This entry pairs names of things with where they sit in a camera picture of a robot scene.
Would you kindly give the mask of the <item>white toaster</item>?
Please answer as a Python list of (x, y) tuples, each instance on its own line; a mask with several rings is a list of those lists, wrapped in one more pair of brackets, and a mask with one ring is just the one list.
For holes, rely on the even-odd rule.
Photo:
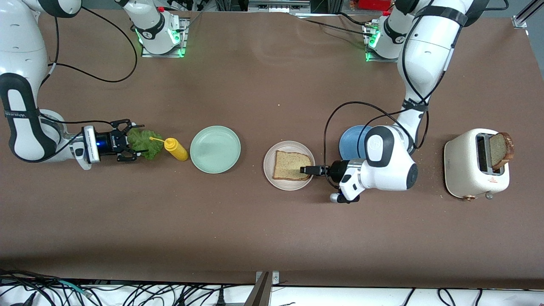
[(444, 146), (444, 181), (447, 191), (463, 200), (492, 199), (510, 184), (508, 163), (494, 172), (489, 139), (496, 130), (469, 130)]

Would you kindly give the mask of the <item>beige plate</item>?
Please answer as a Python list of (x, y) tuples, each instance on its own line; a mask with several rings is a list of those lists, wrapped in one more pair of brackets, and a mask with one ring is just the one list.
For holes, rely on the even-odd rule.
[(305, 145), (296, 141), (278, 142), (277, 144), (270, 147), (263, 161), (264, 174), (266, 179), (270, 182), (270, 184), (272, 184), (274, 187), (280, 190), (300, 190), (304, 188), (305, 186), (307, 186), (307, 184), (309, 184), (309, 182), (312, 180), (312, 176), (310, 176), (310, 178), (305, 181), (276, 180), (272, 178), (277, 150), (284, 151), (284, 152), (297, 152), (297, 153), (308, 155), (311, 158), (313, 165), (315, 165), (315, 159), (313, 157), (313, 154)]

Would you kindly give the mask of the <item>yellow mustard squeeze bottle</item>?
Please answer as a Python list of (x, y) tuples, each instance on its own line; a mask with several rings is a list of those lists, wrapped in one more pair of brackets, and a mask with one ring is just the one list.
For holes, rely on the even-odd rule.
[(175, 138), (167, 138), (165, 140), (155, 138), (155, 137), (149, 137), (150, 141), (159, 141), (163, 143), (163, 147), (175, 157), (175, 159), (185, 162), (189, 159), (189, 153), (188, 151), (179, 143), (179, 141)]

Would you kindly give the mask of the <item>grey metal box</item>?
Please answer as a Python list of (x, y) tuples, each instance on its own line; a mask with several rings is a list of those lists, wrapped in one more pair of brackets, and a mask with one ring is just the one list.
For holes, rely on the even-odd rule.
[(248, 12), (287, 12), (310, 14), (310, 0), (247, 0)]

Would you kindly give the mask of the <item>red box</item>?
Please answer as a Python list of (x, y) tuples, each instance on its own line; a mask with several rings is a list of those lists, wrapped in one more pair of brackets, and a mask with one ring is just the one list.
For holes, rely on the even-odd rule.
[(387, 11), (393, 0), (356, 0), (357, 8), (369, 11)]

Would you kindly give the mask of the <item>green lettuce leaf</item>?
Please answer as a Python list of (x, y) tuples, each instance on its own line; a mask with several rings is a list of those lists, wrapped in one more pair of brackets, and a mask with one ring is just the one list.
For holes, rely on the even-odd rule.
[(164, 138), (153, 130), (132, 128), (132, 130), (128, 132), (127, 137), (130, 146), (134, 151), (146, 150), (146, 152), (142, 152), (141, 155), (149, 160), (154, 159), (164, 147), (162, 142)]

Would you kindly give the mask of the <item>pale green plate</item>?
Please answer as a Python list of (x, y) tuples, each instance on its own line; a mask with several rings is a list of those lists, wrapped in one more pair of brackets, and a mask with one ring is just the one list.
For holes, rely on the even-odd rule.
[(238, 135), (225, 126), (210, 126), (196, 134), (190, 145), (193, 165), (204, 173), (228, 171), (238, 161), (241, 142)]

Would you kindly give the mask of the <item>light brown bread slice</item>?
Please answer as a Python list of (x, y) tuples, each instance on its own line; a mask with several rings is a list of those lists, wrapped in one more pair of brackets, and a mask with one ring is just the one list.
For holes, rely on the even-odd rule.
[(313, 162), (308, 155), (277, 150), (272, 178), (276, 180), (305, 181), (310, 178), (310, 175), (301, 173), (300, 169), (311, 165), (313, 165)]

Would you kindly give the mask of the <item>blue plate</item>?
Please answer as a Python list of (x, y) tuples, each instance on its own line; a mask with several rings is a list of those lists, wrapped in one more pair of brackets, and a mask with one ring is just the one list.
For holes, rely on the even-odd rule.
[(344, 160), (365, 159), (365, 137), (371, 126), (356, 125), (348, 128), (339, 141), (340, 156)]

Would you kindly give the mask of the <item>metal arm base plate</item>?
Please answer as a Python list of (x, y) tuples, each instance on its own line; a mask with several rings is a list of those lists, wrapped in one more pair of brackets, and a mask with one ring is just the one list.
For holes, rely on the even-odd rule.
[(364, 39), (367, 62), (397, 62), (406, 33), (402, 34), (391, 29), (385, 17), (371, 20), (371, 23), (366, 23), (362, 29), (364, 34), (369, 35)]
[(170, 41), (173, 43), (173, 48), (163, 54), (153, 54), (144, 47), (142, 40), (139, 38), (139, 42), (142, 45), (141, 56), (147, 58), (183, 58), (187, 48), (189, 23), (190, 19), (172, 15), (168, 26), (168, 34)]

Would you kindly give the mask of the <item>dark crusted bread slice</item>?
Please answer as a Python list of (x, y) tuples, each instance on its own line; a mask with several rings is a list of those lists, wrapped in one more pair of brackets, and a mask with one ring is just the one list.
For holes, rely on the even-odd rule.
[(491, 167), (497, 172), (514, 157), (512, 137), (505, 132), (499, 132), (490, 139)]

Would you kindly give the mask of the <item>aluminium frame rail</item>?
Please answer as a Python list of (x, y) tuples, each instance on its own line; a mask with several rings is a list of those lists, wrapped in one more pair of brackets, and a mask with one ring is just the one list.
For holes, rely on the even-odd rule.
[(544, 8), (544, 0), (530, 0), (517, 15), (512, 17), (513, 26), (527, 28), (527, 21), (542, 8)]

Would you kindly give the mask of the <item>metal table bracket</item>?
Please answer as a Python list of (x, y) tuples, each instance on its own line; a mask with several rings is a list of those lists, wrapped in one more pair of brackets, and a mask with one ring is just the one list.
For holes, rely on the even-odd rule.
[(279, 271), (256, 272), (256, 283), (243, 306), (269, 306), (272, 286), (279, 280)]

